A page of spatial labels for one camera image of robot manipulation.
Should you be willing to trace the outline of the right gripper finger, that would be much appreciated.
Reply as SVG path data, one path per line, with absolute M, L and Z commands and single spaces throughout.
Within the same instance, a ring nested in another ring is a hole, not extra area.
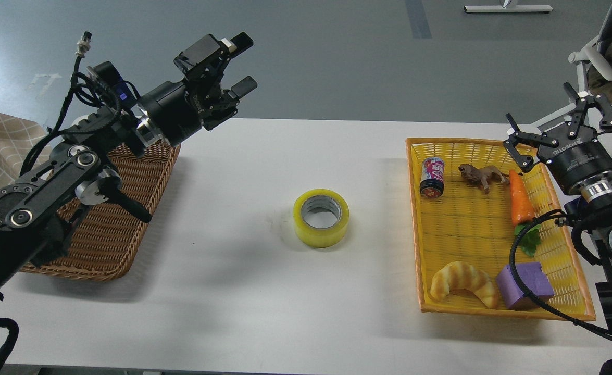
M 511 114 L 507 113 L 505 117 L 510 125 L 510 130 L 507 140 L 503 142 L 503 147 L 510 154 L 520 170 L 523 173 L 528 173 L 537 164 L 548 163 L 548 160 L 550 160 L 552 156 L 549 156 L 548 153 L 544 154 L 542 148 L 555 150 L 560 145 L 560 141 L 557 138 L 548 137 L 547 135 L 522 131 Z M 517 150 L 518 145 L 534 148 L 536 150 L 536 156 L 521 154 Z
M 564 90 L 574 104 L 574 109 L 566 113 L 570 116 L 568 138 L 574 139 L 579 134 L 579 128 L 583 125 L 588 110 L 598 110 L 602 118 L 598 126 L 603 134 L 612 133 L 612 104 L 603 93 L 593 95 L 589 92 L 579 93 L 574 90 L 568 82 L 563 83 Z

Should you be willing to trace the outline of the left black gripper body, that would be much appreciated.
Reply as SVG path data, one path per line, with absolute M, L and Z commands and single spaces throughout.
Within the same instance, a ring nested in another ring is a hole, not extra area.
M 139 138 L 177 146 L 199 130 L 211 131 L 237 114 L 241 98 L 234 90 L 196 90 L 186 81 L 165 82 L 139 99 Z

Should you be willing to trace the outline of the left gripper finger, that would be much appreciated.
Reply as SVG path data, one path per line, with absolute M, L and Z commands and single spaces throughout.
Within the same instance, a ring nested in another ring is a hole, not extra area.
M 255 79 L 251 76 L 246 76 L 246 78 L 241 79 L 231 88 L 223 90 L 220 103 L 223 105 L 237 105 L 242 97 L 248 95 L 256 88 L 258 88 L 258 83 Z
M 244 32 L 229 40 L 208 34 L 180 52 L 174 64 L 190 94 L 223 94 L 221 81 L 228 64 L 253 46 L 254 40 Z

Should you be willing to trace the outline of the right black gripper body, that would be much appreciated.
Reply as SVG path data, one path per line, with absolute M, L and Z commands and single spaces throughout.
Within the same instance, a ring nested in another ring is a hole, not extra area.
M 565 195 L 580 195 L 587 180 L 612 180 L 612 157 L 598 140 L 598 133 L 589 126 L 562 122 L 544 132 L 556 140 L 538 148 L 539 160 L 547 168 Z

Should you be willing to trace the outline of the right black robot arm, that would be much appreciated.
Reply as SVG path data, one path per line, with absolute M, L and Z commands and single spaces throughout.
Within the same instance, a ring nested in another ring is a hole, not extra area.
M 539 308 L 612 342 L 612 157 L 598 138 L 612 134 L 612 104 L 605 95 L 577 92 L 570 83 L 564 84 L 564 90 L 571 103 L 554 119 L 539 120 L 538 134 L 520 130 L 511 114 L 506 114 L 512 131 L 503 145 L 520 170 L 530 172 L 542 163 L 563 194 L 575 197 L 565 209 L 553 209 L 532 219 L 516 235 L 509 271 L 522 295 Z M 520 277 L 515 261 L 520 241 L 546 222 L 571 227 L 575 251 L 589 264 L 603 268 L 606 280 L 597 283 L 596 290 L 606 327 L 559 311 L 537 297 Z

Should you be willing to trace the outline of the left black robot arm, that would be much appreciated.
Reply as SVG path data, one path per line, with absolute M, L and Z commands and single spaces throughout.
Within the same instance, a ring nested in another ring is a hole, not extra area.
M 80 71 L 90 40 L 86 32 L 79 41 L 56 125 L 29 151 L 18 178 L 0 188 L 0 301 L 1 288 L 25 264 L 66 255 L 92 206 L 115 204 L 151 221 L 148 209 L 122 192 L 110 151 L 124 144 L 140 158 L 156 142 L 180 145 L 235 116 L 242 97 L 257 88 L 249 76 L 221 87 L 230 61 L 253 47 L 244 32 L 222 40 L 203 36 L 174 58 L 183 78 L 144 95 L 108 61 Z

